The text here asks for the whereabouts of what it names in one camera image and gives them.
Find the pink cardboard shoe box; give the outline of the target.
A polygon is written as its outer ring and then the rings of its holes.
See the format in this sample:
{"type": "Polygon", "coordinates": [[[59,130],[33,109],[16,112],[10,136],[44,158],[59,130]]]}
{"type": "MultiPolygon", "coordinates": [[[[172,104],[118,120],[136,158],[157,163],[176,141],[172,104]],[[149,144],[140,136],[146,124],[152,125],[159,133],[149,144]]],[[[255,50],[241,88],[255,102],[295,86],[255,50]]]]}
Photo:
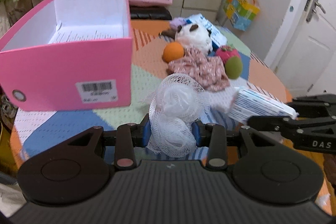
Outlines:
{"type": "Polygon", "coordinates": [[[127,106],[128,0],[44,0],[1,37],[1,88],[25,111],[127,106]]]}

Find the white mesh bath sponge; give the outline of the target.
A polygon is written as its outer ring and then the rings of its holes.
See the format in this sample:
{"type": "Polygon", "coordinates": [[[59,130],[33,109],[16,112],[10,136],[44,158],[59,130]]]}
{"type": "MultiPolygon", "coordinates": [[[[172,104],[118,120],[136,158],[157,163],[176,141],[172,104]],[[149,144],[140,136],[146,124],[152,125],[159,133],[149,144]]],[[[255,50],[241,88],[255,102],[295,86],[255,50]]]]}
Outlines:
{"type": "Polygon", "coordinates": [[[181,158],[195,151],[191,125],[210,110],[209,95],[190,76],[173,73],[147,97],[151,137],[147,148],[181,158]]]}

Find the orange makeup sponge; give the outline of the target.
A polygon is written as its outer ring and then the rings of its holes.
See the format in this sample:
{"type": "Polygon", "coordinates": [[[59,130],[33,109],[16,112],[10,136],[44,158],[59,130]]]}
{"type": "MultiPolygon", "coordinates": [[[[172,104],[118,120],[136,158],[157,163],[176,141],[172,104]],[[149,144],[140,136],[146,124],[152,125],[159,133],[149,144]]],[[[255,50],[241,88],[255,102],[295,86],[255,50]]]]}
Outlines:
{"type": "Polygon", "coordinates": [[[182,58],[184,55],[185,51],[183,46],[179,42],[171,42],[165,46],[162,59],[164,62],[169,63],[182,58]]]}

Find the pink strawberry plush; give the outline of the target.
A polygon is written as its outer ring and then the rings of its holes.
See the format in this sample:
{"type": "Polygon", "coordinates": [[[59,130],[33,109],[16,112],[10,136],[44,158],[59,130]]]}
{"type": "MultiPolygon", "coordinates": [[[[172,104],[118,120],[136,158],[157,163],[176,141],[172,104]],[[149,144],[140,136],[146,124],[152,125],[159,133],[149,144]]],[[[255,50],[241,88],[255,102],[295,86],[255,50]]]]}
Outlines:
{"type": "Polygon", "coordinates": [[[225,45],[225,46],[219,47],[215,52],[215,56],[220,57],[223,64],[225,64],[231,57],[236,56],[240,58],[240,54],[238,50],[231,45],[225,45]]]}

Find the small white tissue pack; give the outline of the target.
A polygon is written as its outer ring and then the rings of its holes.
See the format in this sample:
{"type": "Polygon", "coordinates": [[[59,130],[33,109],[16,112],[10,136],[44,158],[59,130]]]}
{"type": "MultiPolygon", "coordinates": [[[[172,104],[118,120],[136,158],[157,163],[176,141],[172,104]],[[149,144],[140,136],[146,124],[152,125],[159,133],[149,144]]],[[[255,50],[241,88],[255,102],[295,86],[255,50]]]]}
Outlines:
{"type": "Polygon", "coordinates": [[[298,113],[283,102],[252,89],[236,88],[227,115],[237,122],[246,124],[252,116],[289,116],[296,119],[298,113]]]}

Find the white panda plush ball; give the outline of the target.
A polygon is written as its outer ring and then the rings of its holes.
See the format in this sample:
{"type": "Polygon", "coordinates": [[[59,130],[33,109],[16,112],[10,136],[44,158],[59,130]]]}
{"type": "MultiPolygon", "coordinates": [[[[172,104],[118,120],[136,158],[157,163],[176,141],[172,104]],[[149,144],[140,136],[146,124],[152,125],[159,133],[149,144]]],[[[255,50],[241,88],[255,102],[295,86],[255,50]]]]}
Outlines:
{"type": "Polygon", "coordinates": [[[168,36],[179,42],[183,48],[196,48],[204,55],[213,51],[213,42],[211,40],[212,32],[202,25],[195,23],[177,26],[176,30],[168,29],[162,31],[159,35],[168,36]]]}

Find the colourful patchwork table cloth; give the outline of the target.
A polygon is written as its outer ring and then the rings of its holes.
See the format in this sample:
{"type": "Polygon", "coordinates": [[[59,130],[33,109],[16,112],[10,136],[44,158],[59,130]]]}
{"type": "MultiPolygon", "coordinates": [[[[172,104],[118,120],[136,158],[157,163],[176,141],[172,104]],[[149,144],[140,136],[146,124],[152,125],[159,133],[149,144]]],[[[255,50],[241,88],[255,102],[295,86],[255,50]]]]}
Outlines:
{"type": "MultiPolygon", "coordinates": [[[[159,33],[168,27],[161,20],[134,20],[133,55],[131,65],[131,104],[128,107],[79,111],[23,111],[18,110],[11,133],[10,146],[17,166],[36,155],[94,125],[108,130],[127,122],[138,123],[148,111],[142,103],[167,76],[167,64],[161,55],[168,40],[159,33]]],[[[234,87],[247,86],[278,101],[291,101],[291,94],[279,78],[240,39],[222,28],[221,32],[240,53],[243,73],[224,91],[226,104],[231,102],[228,93],[234,87]]]]}

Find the colourful hanging gift bag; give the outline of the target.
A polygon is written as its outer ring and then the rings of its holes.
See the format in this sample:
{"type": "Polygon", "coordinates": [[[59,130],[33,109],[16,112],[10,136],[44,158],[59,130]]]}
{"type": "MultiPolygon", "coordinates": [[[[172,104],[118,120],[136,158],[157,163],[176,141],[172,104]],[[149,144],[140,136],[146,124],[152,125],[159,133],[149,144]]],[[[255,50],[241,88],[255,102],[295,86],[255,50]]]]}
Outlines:
{"type": "Polygon", "coordinates": [[[246,31],[260,12],[258,0],[226,0],[223,10],[232,27],[246,31]]]}

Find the pink floral fabric garment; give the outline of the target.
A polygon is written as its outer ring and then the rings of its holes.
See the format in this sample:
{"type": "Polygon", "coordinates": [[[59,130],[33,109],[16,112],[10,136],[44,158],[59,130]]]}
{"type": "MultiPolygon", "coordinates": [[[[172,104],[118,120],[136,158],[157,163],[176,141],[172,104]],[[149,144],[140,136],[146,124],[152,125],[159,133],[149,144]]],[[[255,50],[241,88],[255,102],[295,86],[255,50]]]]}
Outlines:
{"type": "Polygon", "coordinates": [[[220,57],[207,57],[196,48],[186,48],[185,56],[170,61],[169,71],[190,76],[205,90],[219,92],[230,86],[220,57]]]}

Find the black suitcase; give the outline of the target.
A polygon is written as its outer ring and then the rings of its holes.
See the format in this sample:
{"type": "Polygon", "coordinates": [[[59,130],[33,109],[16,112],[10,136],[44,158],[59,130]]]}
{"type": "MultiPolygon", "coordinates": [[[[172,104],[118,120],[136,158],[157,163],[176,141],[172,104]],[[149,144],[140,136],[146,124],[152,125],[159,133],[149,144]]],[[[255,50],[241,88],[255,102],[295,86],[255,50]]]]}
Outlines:
{"type": "Polygon", "coordinates": [[[168,9],[161,6],[130,6],[130,16],[132,20],[172,20],[168,9]]]}

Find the green makeup sponge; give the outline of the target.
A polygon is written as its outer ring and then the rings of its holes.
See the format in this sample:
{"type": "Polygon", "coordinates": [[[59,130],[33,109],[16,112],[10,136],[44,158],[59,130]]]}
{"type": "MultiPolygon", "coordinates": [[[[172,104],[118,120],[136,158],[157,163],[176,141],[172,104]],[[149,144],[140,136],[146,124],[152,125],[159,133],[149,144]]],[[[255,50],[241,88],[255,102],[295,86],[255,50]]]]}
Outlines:
{"type": "Polygon", "coordinates": [[[240,57],[232,56],[224,64],[226,75],[229,79],[237,79],[243,71],[243,63],[240,57]]]}

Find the large blue white tissue pack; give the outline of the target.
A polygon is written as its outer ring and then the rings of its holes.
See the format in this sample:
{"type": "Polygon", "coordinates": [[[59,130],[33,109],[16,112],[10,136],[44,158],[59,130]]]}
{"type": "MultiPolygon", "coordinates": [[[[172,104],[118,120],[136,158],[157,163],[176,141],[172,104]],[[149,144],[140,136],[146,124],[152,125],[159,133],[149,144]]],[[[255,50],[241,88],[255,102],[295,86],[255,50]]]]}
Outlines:
{"type": "Polygon", "coordinates": [[[210,38],[213,42],[213,49],[216,51],[218,48],[227,45],[227,38],[215,27],[208,19],[202,14],[194,14],[185,18],[187,23],[199,23],[207,30],[211,31],[210,38]]]}

